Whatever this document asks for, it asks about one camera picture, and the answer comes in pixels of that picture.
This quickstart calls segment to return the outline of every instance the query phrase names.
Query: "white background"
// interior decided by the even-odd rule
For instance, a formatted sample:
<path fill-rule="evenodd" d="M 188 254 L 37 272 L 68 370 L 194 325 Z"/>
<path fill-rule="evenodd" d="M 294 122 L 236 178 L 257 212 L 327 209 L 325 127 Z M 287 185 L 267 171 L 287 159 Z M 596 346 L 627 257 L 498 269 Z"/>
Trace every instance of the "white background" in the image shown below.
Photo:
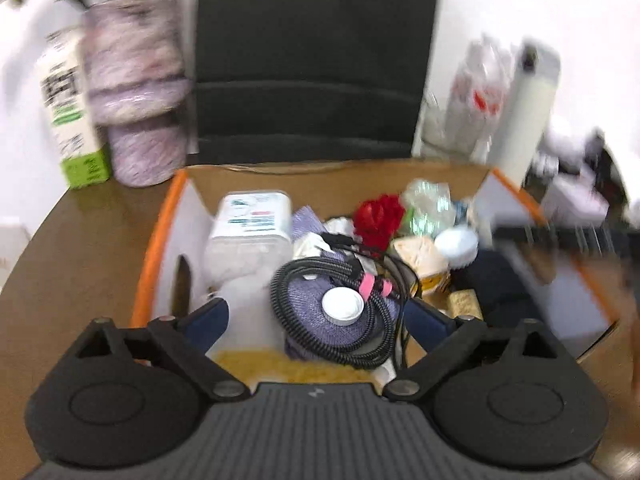
<path fill-rule="evenodd" d="M 0 6 L 0 216 L 19 216 L 30 233 L 66 189 L 33 65 L 44 35 L 78 13 L 52 1 Z M 195 4 L 184 0 L 187 52 Z M 441 104 L 467 43 L 483 31 L 510 43 L 532 36 L 558 50 L 555 112 L 576 135 L 600 126 L 609 142 L 640 152 L 640 0 L 440 0 L 429 86 Z"/>

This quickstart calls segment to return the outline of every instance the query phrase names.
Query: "brown tabletop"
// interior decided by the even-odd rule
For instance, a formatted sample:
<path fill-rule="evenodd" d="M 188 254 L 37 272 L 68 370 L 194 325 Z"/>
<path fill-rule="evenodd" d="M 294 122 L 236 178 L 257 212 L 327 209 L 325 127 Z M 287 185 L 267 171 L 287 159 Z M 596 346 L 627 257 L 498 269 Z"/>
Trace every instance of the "brown tabletop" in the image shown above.
<path fill-rule="evenodd" d="M 97 316 L 126 326 L 167 184 L 128 189 L 111 180 L 68 191 L 38 230 L 0 294 L 0 471 L 20 478 L 38 463 L 25 403 L 78 333 Z M 610 265 L 593 269 L 621 283 Z M 623 321 L 582 361 L 609 401 L 595 463 L 613 478 L 640 478 L 640 409 L 629 394 L 633 302 L 609 287 Z"/>

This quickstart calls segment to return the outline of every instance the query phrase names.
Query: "black braided cable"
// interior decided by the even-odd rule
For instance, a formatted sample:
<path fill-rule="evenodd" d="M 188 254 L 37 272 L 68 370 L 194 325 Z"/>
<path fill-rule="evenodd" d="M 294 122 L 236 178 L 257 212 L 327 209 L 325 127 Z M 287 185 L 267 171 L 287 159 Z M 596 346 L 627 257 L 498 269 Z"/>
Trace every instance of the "black braided cable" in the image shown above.
<path fill-rule="evenodd" d="M 302 258 L 293 260 L 280 267 L 271 280 L 271 305 L 287 335 L 300 346 L 318 357 L 334 363 L 349 365 L 353 368 L 371 370 L 382 365 L 394 350 L 395 324 L 382 295 L 374 290 L 365 302 L 363 316 L 366 316 L 365 331 L 353 343 L 330 345 L 319 340 L 298 319 L 289 301 L 289 282 L 304 274 L 324 274 L 339 280 L 344 286 L 358 290 L 362 276 L 352 276 L 350 264 L 333 258 Z M 382 318 L 382 340 L 373 350 L 354 354 L 368 342 L 373 332 L 376 314 Z"/>

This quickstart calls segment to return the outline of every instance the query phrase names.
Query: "green carton bottom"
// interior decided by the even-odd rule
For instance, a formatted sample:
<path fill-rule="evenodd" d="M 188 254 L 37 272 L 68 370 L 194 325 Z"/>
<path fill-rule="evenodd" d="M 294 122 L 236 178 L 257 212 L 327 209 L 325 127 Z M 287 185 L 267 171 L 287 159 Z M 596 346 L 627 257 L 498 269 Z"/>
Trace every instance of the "green carton bottom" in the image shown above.
<path fill-rule="evenodd" d="M 88 155 L 66 158 L 60 166 L 69 182 L 69 187 L 99 184 L 109 178 L 109 163 L 104 148 Z"/>

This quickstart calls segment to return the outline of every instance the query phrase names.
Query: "red rose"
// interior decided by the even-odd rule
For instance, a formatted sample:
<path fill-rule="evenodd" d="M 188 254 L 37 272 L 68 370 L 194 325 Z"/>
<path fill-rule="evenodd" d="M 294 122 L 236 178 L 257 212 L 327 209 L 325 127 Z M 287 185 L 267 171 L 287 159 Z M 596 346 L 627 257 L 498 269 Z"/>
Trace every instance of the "red rose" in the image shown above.
<path fill-rule="evenodd" d="M 404 207 L 400 205 L 398 195 L 382 195 L 360 204 L 353 214 L 353 226 L 365 245 L 386 251 L 391 237 L 400 227 L 402 216 Z"/>

